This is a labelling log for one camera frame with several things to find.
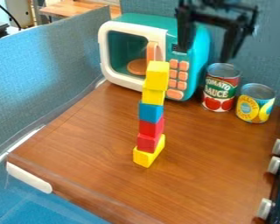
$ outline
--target red can label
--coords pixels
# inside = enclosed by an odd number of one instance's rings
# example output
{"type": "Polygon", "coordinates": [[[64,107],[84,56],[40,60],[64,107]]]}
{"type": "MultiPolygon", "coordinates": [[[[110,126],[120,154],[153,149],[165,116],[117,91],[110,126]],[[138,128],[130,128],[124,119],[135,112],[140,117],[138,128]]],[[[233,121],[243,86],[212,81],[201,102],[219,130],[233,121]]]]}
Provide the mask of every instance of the red can label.
{"type": "Polygon", "coordinates": [[[214,77],[208,73],[202,105],[216,112],[229,111],[234,105],[239,80],[240,77],[214,77]]]}

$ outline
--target stacked blocks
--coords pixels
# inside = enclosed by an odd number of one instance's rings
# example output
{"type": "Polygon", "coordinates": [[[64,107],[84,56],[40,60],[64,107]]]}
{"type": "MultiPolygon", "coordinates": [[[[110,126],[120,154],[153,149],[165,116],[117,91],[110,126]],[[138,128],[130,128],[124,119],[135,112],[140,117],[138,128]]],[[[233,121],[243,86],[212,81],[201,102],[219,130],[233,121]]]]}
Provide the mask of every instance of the stacked blocks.
{"type": "Polygon", "coordinates": [[[150,167],[165,147],[164,99],[169,82],[169,63],[150,61],[139,102],[139,134],[133,150],[133,161],[150,167]]]}

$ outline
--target yellow block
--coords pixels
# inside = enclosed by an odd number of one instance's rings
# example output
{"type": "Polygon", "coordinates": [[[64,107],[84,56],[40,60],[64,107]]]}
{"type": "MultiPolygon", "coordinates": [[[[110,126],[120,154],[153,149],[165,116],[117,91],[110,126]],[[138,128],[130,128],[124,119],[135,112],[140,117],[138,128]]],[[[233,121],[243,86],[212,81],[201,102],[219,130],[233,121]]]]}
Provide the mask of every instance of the yellow block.
{"type": "Polygon", "coordinates": [[[165,147],[165,135],[162,134],[157,143],[157,148],[154,153],[138,150],[137,147],[133,150],[133,161],[134,163],[149,168],[153,161],[158,157],[158,154],[165,147]]]}
{"type": "Polygon", "coordinates": [[[142,103],[164,105],[165,91],[151,90],[143,88],[142,90],[142,103]]]}
{"type": "Polygon", "coordinates": [[[166,91],[169,82],[170,66],[165,61],[151,60],[146,70],[144,88],[166,91]]]}

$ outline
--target wooden table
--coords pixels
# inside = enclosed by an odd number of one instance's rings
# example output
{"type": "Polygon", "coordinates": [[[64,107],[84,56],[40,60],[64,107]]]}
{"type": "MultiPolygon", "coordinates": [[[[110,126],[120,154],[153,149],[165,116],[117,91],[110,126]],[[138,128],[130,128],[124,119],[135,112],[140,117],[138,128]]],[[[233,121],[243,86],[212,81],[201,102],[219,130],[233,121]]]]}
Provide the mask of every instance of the wooden table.
{"type": "Polygon", "coordinates": [[[196,98],[165,102],[165,149],[150,169],[132,162],[141,94],[104,83],[8,161],[61,197],[115,223],[261,223],[274,177],[280,108],[265,124],[206,111],[196,98]]]}
{"type": "MultiPolygon", "coordinates": [[[[39,11],[42,14],[53,16],[53,17],[61,17],[61,18],[69,18],[76,15],[80,15],[87,11],[93,11],[100,9],[101,7],[107,6],[105,3],[91,3],[91,2],[74,2],[74,1],[63,1],[59,3],[54,3],[48,5],[39,11]]],[[[110,13],[111,18],[117,18],[121,15],[121,9],[119,6],[110,5],[110,13]]]]}

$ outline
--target tin can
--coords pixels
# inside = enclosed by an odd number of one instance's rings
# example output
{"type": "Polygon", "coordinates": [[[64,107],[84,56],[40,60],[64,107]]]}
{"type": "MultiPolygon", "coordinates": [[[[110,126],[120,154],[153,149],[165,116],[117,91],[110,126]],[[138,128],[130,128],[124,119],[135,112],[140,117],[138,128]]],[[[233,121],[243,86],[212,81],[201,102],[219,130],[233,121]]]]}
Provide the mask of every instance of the tin can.
{"type": "Polygon", "coordinates": [[[241,72],[234,65],[215,63],[207,68],[202,105],[215,112],[229,111],[234,106],[241,72]]]}
{"type": "Polygon", "coordinates": [[[236,115],[249,123],[264,123],[269,119],[276,92],[265,85],[249,83],[241,88],[236,115]]]}

